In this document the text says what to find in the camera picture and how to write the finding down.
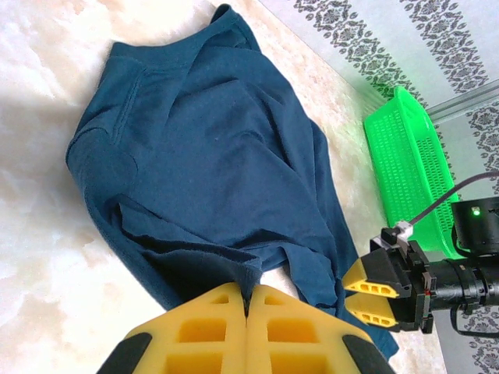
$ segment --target gray floral pattern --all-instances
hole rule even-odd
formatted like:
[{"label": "gray floral pattern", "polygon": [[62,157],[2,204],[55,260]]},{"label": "gray floral pattern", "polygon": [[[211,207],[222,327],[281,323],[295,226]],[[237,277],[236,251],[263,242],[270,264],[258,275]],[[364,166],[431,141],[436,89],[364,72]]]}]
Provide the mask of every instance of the gray floral pattern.
[{"label": "gray floral pattern", "polygon": [[[455,172],[452,170],[452,163],[450,162],[451,158],[449,157],[449,152],[445,150],[444,136],[442,135],[442,133],[439,130],[439,128],[440,128],[439,125],[434,125],[434,128],[435,128],[435,131],[437,132],[438,139],[440,140],[440,144],[442,145],[442,150],[444,150],[445,160],[447,160],[447,165],[449,167],[449,171],[451,172],[452,180],[455,182],[456,181]],[[461,193],[459,193],[459,192],[457,192],[457,193],[458,193],[458,198],[462,199]]]},{"label": "gray floral pattern", "polygon": [[409,18],[421,31],[438,65],[444,71],[454,92],[464,94],[482,86],[489,77],[473,46],[471,33],[463,22],[458,3],[451,0],[399,0],[408,3]]},{"label": "gray floral pattern", "polygon": [[[485,306],[477,309],[471,316],[462,317],[466,323],[464,330],[496,333],[499,331],[499,309]],[[499,372],[499,339],[474,337],[469,342],[474,350],[472,355],[474,364],[480,371],[478,374],[497,374]]]},{"label": "gray floral pattern", "polygon": [[294,8],[337,48],[345,60],[386,98],[393,97],[394,86],[404,86],[423,106],[427,102],[402,69],[381,47],[365,21],[352,12],[348,0],[296,0]]},{"label": "gray floral pattern", "polygon": [[[476,145],[482,151],[483,164],[487,171],[499,169],[499,101],[466,113],[469,125],[475,132]],[[499,179],[494,185],[494,194],[499,195]]]}]

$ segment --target black cable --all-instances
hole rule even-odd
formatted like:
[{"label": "black cable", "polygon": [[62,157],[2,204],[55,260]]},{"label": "black cable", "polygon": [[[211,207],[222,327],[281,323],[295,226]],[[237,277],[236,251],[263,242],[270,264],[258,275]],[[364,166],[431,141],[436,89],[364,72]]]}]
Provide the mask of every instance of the black cable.
[{"label": "black cable", "polygon": [[447,200],[449,197],[452,196],[453,193],[456,193],[463,187],[466,187],[467,185],[474,183],[476,181],[479,181],[480,179],[487,179],[487,178],[494,178],[494,177],[499,177],[499,170],[494,170],[494,171],[488,171],[487,173],[482,173],[482,174],[477,174],[473,175],[470,178],[465,179],[461,183],[458,183],[455,185],[453,188],[449,189],[444,195],[442,195],[437,201],[435,201],[433,204],[431,204],[429,207],[427,207],[423,212],[415,216],[411,221],[409,222],[412,226],[417,224],[419,221],[421,221],[424,217],[426,217],[428,214],[433,212],[436,208],[438,208],[445,200]]},{"label": "black cable", "polygon": [[458,232],[455,229],[455,225],[452,226],[451,239],[452,239],[452,245],[454,246],[454,249],[458,253],[458,255],[466,257],[466,258],[478,257],[473,252],[468,252],[468,251],[465,251],[465,250],[459,248]]},{"label": "black cable", "polygon": [[484,333],[481,331],[468,331],[468,330],[460,330],[458,327],[458,310],[461,308],[461,305],[454,305],[451,308],[451,325],[454,331],[460,335],[464,335],[465,337],[486,337],[487,339],[498,339],[499,332],[497,333]]}]

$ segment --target blue shirt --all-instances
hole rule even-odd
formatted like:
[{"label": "blue shirt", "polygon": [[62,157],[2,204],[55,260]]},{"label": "blue shirt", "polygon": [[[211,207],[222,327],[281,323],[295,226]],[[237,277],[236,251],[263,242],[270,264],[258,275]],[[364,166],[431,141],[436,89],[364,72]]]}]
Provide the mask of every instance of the blue shirt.
[{"label": "blue shirt", "polygon": [[166,309],[284,264],[300,298],[346,312],[357,258],[327,141],[229,6],[161,47],[115,43],[66,162],[105,240]]}]

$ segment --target marble surface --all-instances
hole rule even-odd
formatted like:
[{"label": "marble surface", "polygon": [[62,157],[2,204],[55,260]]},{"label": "marble surface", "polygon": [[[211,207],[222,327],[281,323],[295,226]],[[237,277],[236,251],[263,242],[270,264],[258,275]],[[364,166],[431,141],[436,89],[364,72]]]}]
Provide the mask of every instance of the marble surface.
[{"label": "marble surface", "polygon": [[[360,253],[384,224],[363,99],[256,0],[226,1],[326,133]],[[0,372],[96,372],[134,326],[163,313],[90,220],[64,153],[111,41],[167,44],[204,27],[203,0],[0,2]],[[262,283],[290,295],[282,270]],[[442,373],[437,335],[397,334],[397,373]]]}]

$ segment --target green plastic basket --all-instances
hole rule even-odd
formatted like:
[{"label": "green plastic basket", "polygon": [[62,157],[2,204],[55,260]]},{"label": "green plastic basket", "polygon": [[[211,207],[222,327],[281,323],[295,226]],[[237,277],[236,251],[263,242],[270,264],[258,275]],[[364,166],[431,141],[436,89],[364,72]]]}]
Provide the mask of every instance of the green plastic basket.
[{"label": "green plastic basket", "polygon": [[[365,123],[388,224],[410,221],[454,187],[437,132],[424,108],[403,87]],[[414,226],[412,240],[424,251],[460,258],[452,245],[454,194]]]}]

